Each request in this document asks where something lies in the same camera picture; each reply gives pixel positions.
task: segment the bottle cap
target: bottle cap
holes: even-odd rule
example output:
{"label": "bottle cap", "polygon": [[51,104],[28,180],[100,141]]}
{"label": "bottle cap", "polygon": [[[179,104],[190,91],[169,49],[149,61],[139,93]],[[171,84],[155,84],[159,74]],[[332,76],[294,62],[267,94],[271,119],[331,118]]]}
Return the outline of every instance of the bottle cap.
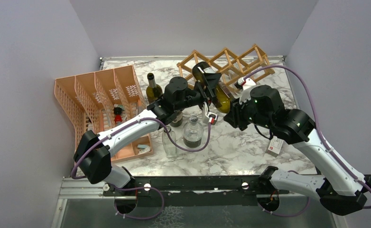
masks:
{"label": "bottle cap", "polygon": [[153,75],[153,73],[148,73],[147,78],[148,80],[153,80],[155,76]]}
{"label": "bottle cap", "polygon": [[196,123],[196,122],[198,122],[198,117],[196,117],[195,115],[190,116],[190,122],[191,122],[191,123]]}

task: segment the glass jar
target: glass jar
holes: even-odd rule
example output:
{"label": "glass jar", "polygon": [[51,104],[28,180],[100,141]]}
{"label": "glass jar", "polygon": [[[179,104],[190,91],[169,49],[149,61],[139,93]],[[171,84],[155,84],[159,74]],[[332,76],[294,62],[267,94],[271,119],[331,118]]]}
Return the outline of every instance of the glass jar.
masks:
{"label": "glass jar", "polygon": [[183,127],[184,144],[189,148],[196,148],[201,145],[204,128],[198,121],[198,117],[192,115]]}
{"label": "glass jar", "polygon": [[[176,142],[176,133],[172,131],[171,127],[166,126],[166,128],[169,131],[169,135],[172,138],[172,140]],[[166,152],[166,157],[171,158],[171,157],[176,157],[178,155],[177,147],[174,146],[174,144],[170,141],[164,129],[162,133],[162,143],[163,143],[163,148],[165,149],[165,152]]]}

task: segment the white marble countertop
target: white marble countertop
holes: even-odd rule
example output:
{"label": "white marble countertop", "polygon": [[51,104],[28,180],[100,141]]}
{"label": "white marble countertop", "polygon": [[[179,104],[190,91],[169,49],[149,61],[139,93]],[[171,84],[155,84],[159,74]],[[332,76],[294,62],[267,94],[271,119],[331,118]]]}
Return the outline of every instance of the white marble countertop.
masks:
{"label": "white marble countertop", "polygon": [[[155,75],[156,83],[162,88],[170,79],[179,76],[176,64],[179,60],[156,58],[154,60],[119,60],[105,61],[103,69],[111,69],[127,65],[134,65],[139,79],[139,85],[146,99],[145,89],[148,86],[147,73]],[[271,61],[272,64],[282,64],[280,60]],[[275,68],[275,74],[268,76],[259,84],[267,84],[276,88],[285,103],[286,108],[295,107],[295,101],[290,90],[288,78],[283,69]],[[184,121],[195,114],[200,117],[198,107],[183,111]],[[212,126],[211,139],[207,148],[200,152],[185,152],[179,149],[180,155],[167,158],[162,145],[162,130],[151,133],[154,154],[145,158],[116,163],[126,167],[134,176],[196,176],[196,175],[248,175],[261,174],[269,165],[284,170],[295,170],[301,174],[315,174],[315,167],[310,160],[294,147],[283,144],[280,155],[275,158],[265,153],[269,140],[260,136],[251,125],[243,132],[232,128],[223,121],[220,114],[218,123]],[[177,143],[184,147],[182,126],[172,128],[176,132]],[[261,128],[264,134],[268,131]],[[204,126],[206,141],[207,127]]]}

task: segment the small cardboard box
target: small cardboard box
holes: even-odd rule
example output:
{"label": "small cardboard box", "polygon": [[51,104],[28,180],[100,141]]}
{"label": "small cardboard box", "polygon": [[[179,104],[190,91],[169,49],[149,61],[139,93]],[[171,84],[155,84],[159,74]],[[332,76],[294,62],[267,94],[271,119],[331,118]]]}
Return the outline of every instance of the small cardboard box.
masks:
{"label": "small cardboard box", "polygon": [[282,145],[283,145],[283,140],[276,136],[273,136],[273,138],[269,142],[267,153],[269,153],[270,155],[274,157],[277,157],[280,153],[280,149],[282,148]]}

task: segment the red object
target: red object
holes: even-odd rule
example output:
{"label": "red object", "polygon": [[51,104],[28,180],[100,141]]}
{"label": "red object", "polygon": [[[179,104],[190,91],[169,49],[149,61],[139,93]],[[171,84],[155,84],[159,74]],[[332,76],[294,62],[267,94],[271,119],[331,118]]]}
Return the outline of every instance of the red object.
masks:
{"label": "red object", "polygon": [[122,122],[122,118],[120,115],[116,115],[116,117],[114,118],[114,121],[117,123],[117,122]]}

